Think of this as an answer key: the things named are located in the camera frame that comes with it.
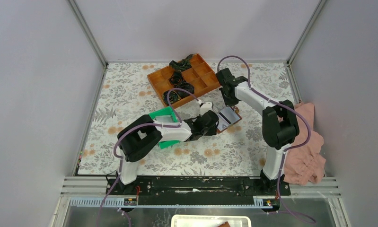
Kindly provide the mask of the brown leather card holder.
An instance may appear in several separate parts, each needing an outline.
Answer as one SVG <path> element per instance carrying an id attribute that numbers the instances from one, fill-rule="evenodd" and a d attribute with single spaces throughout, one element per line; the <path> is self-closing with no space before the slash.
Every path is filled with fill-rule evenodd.
<path id="1" fill-rule="evenodd" d="M 239 109 L 236 106 L 223 108 L 217 113 L 217 116 L 219 118 L 217 126 L 218 134 L 242 120 L 242 117 L 239 115 Z"/>

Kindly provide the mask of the green plastic card box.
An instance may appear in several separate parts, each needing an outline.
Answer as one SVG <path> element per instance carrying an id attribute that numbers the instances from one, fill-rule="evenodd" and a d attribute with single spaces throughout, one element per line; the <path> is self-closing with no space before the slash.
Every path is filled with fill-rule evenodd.
<path id="1" fill-rule="evenodd" d="M 162 108 L 160 110 L 154 111 L 149 113 L 150 118 L 153 121 L 157 121 L 160 123 L 173 123 L 178 122 L 178 119 L 176 117 L 176 114 L 173 112 L 172 108 L 170 106 Z M 170 147 L 174 144 L 179 143 L 178 140 L 167 140 L 167 141 L 161 141 L 158 143 L 158 146 L 161 149 L 165 149 L 167 147 Z"/>

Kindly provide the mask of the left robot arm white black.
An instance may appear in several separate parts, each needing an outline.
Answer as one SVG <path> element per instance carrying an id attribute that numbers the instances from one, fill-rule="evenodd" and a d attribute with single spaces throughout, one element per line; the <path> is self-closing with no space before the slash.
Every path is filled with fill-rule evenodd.
<path id="1" fill-rule="evenodd" d="M 114 155 L 121 159 L 117 189 L 123 194 L 133 192 L 139 162 L 155 147 L 163 149 L 179 142 L 214 136 L 218 124 L 219 117 L 212 110 L 211 102 L 200 105 L 198 116 L 181 121 L 170 106 L 142 115 L 117 135 Z"/>

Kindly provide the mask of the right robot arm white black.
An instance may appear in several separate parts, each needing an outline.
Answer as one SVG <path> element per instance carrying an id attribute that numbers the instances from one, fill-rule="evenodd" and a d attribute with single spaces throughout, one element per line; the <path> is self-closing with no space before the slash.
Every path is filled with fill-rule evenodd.
<path id="1" fill-rule="evenodd" d="M 221 85 L 220 91 L 226 106 L 235 106 L 239 102 L 246 103 L 262 117 L 262 136 L 269 146 L 266 163 L 260 176 L 260 190 L 271 195 L 278 189 L 276 179 L 283 174 L 284 153 L 299 135 L 299 124 L 294 113 L 294 105 L 290 100 L 281 102 L 270 99 L 248 85 L 248 79 L 234 77 L 228 68 L 216 73 Z"/>

